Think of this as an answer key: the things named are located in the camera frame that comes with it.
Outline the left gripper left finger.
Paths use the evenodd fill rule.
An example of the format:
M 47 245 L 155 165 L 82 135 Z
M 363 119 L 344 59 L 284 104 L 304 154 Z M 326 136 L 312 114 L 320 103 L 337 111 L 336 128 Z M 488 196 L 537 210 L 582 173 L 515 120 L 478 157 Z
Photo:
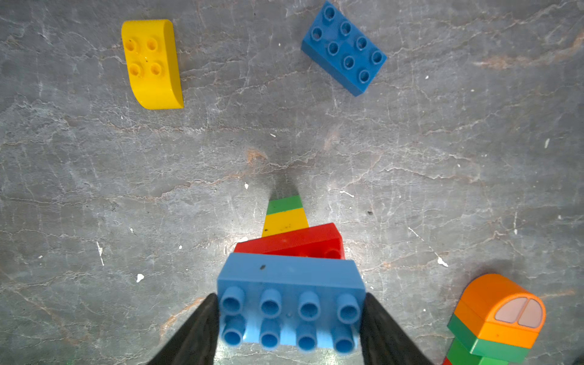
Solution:
M 148 365 L 213 365 L 219 328 L 218 299 L 215 293 L 211 293 Z

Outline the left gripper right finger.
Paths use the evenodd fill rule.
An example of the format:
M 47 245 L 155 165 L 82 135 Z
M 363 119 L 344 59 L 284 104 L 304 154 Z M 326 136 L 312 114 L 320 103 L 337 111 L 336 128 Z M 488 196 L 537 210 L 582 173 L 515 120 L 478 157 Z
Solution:
M 371 293 L 363 303 L 360 343 L 365 365 L 432 364 Z

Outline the green small lego brick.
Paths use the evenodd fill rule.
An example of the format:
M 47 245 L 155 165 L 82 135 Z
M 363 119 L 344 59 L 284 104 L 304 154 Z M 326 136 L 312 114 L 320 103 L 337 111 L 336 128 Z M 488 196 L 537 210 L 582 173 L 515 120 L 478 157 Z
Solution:
M 490 357 L 482 357 L 468 352 L 463 344 L 454 339 L 453 343 L 447 353 L 446 358 L 450 360 L 452 365 L 508 365 L 505 360 L 497 360 Z
M 268 205 L 266 214 L 278 214 L 285 211 L 292 211 L 303 208 L 301 198 L 299 196 L 290 196 L 283 199 L 271 200 Z

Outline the light blue lego brick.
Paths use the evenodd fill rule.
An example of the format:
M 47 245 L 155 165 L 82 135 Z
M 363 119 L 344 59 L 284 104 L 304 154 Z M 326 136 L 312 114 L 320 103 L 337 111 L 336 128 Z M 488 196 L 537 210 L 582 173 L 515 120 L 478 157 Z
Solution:
M 351 260 L 234 252 L 217 278 L 220 337 L 231 347 L 350 354 L 366 293 Z

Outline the orange long lego brick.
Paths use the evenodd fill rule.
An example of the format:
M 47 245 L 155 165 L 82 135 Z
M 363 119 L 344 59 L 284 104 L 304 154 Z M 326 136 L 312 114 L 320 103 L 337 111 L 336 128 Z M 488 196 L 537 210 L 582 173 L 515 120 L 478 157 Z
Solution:
M 539 333 L 521 329 L 518 325 L 504 322 L 487 322 L 463 301 L 459 301 L 454 311 L 456 318 L 478 339 L 531 349 Z

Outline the red long lego brick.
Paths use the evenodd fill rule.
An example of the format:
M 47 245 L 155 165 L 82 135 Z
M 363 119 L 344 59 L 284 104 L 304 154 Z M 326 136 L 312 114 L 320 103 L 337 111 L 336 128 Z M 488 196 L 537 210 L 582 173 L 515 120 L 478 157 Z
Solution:
M 237 243 L 234 252 L 345 259 L 342 235 L 333 223 Z

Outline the orange half-round lego piece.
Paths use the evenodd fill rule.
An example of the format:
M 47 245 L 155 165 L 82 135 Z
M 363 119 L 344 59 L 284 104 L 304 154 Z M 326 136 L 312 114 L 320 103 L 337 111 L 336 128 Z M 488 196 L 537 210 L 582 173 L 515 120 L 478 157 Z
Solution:
M 500 274 L 474 279 L 463 291 L 460 301 L 486 322 L 540 332 L 546 320 L 542 300 Z

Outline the yellow small lego brick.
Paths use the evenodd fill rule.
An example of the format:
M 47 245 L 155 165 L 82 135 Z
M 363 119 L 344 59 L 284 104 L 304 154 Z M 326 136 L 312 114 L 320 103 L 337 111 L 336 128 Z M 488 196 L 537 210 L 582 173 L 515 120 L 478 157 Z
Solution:
M 262 237 L 274 236 L 308 227 L 309 223 L 303 208 L 267 214 Z

